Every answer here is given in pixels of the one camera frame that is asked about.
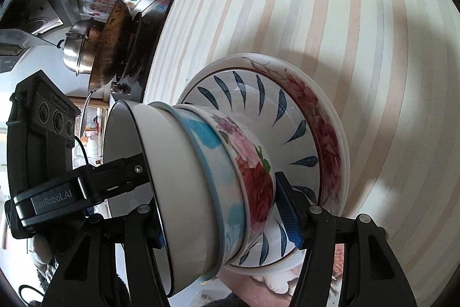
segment plate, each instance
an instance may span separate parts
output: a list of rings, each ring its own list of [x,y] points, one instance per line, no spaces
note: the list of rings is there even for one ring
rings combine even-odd
[[[283,171],[313,203],[342,213],[350,175],[346,138],[332,104],[305,73],[270,56],[238,54],[206,66],[179,103],[213,106],[249,128],[268,150],[274,171]],[[292,257],[296,266],[304,254],[287,240],[275,209],[261,240],[231,267],[268,274]]]

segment black stovetop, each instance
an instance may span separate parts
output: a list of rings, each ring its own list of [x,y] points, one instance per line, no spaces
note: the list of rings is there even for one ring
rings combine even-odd
[[[160,35],[174,0],[164,0],[153,10],[133,20],[126,59],[112,84],[114,100],[130,100],[142,103],[147,80]]]

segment stainless steel pot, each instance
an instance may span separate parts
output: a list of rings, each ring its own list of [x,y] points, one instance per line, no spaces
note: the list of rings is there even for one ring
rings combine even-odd
[[[65,34],[64,64],[77,76],[91,74],[104,26],[105,23],[93,18],[80,20]]]

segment bowl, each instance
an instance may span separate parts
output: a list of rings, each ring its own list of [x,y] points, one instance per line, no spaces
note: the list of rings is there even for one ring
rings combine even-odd
[[[241,250],[233,258],[236,260],[257,243],[273,208],[275,179],[268,153],[248,129],[240,127],[217,109],[191,104],[180,104],[175,108],[194,112],[213,128],[238,174],[246,206],[246,235]]]
[[[112,198],[109,207],[113,213],[119,203],[124,206],[118,214],[127,214],[155,197],[166,242],[166,252],[155,255],[165,291],[171,296],[217,263],[219,228],[214,203],[201,162],[176,118],[146,104],[118,101],[107,120],[104,162],[139,152],[146,158],[153,185],[142,185],[115,197],[116,201]]]
[[[201,280],[212,279],[239,252],[246,233],[246,209],[240,182],[233,163],[211,126],[192,111],[173,108],[162,102],[149,104],[170,112],[181,123],[195,147],[216,209],[219,226],[219,258]]]

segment blue and white bowl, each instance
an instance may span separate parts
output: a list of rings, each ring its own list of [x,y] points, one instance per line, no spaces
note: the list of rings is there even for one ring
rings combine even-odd
[[[200,116],[162,102],[152,107],[171,113],[182,125],[202,164],[214,201],[219,228],[219,258],[201,279],[213,278],[240,251],[246,232],[246,209],[238,175],[220,138]]]

